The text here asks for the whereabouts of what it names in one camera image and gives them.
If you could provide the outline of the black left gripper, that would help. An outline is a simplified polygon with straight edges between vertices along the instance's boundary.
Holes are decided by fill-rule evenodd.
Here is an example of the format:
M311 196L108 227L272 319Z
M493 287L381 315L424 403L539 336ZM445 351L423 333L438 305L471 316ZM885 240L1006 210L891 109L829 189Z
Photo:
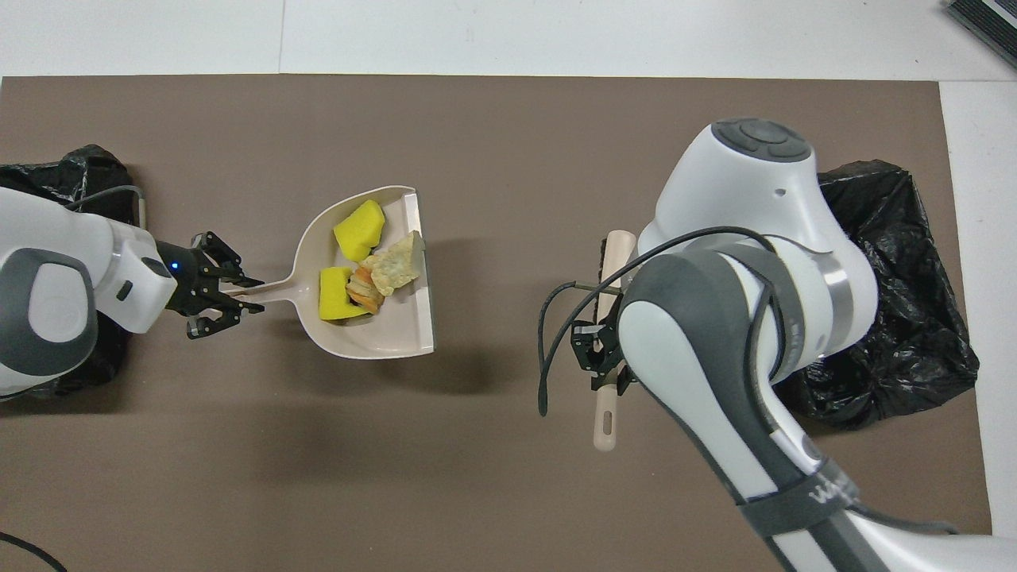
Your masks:
M188 319L188 339L203 339L233 328L241 322L243 312L260 314L265 310L264 305L243 303L231 296L203 297L201 289L208 286L208 279L240 288L265 283L248 275L240 254L213 231L197 234L186 247L168 242L156 244L157 253L176 282L164 308Z

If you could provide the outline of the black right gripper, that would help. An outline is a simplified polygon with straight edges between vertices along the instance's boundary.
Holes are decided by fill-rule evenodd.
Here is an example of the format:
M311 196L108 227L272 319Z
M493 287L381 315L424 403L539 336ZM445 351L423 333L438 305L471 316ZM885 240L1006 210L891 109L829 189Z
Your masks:
M570 347L581 369L590 374L593 391L623 396L633 381L638 383L638 377L625 363L617 316L607 316L602 323L573 321Z

